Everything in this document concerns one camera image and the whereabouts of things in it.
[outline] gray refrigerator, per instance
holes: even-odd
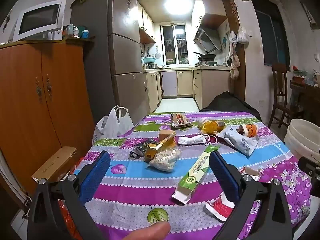
[[[93,44],[84,48],[84,68],[94,121],[115,105],[133,124],[146,114],[137,0],[85,0],[72,6],[71,23],[84,25]]]

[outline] window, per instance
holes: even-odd
[[[287,36],[278,6],[268,0],[252,0],[257,14],[264,64],[283,63],[290,71],[290,55]]]
[[[186,25],[163,25],[161,26],[161,35],[164,50],[164,64],[188,64]]]

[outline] black cloth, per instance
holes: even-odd
[[[262,122],[258,110],[256,110],[246,102],[240,100],[230,92],[223,92],[222,94],[217,95],[207,107],[203,108],[200,111],[246,112],[254,115],[257,119],[260,120],[260,122]]]

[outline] wooden chair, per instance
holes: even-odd
[[[303,111],[298,111],[297,107],[290,106],[287,103],[288,101],[288,82],[287,82],[287,69],[285,64],[276,63],[272,65],[272,74],[273,74],[273,82],[274,82],[274,101],[273,108],[270,117],[270,121],[268,127],[270,128],[273,119],[279,121],[279,128],[282,124],[285,126],[289,126],[290,121],[299,116],[303,116]],[[284,102],[278,102],[278,97],[284,98]],[[275,117],[276,109],[282,111],[281,119]]]

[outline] striped tablecloth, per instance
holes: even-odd
[[[298,169],[297,159],[278,137],[254,116],[243,112],[190,112],[185,115],[193,127],[177,130],[177,136],[199,134],[197,124],[201,118],[224,120],[227,124],[256,123],[259,126],[259,143],[247,158],[245,155],[221,144],[219,152],[227,163],[238,169],[249,166],[262,173],[260,181],[278,178],[287,196],[292,226],[309,212],[310,181]],[[129,160],[131,148],[145,140],[158,138],[159,130],[170,129],[170,114],[147,115],[133,130],[117,139],[98,141],[79,164],[78,173],[92,163],[102,150],[111,155],[111,167],[101,181],[94,198],[85,204],[98,228],[110,240],[122,239],[130,231],[150,226],[158,220],[167,220],[171,232],[166,239],[212,239],[221,223],[204,212],[207,200],[216,199],[222,192],[211,169],[193,193],[187,205],[178,205],[171,195],[180,179],[205,150],[206,145],[178,146],[180,159],[171,173],[161,172],[148,165],[143,158]],[[239,238],[248,235],[259,208],[255,202]]]

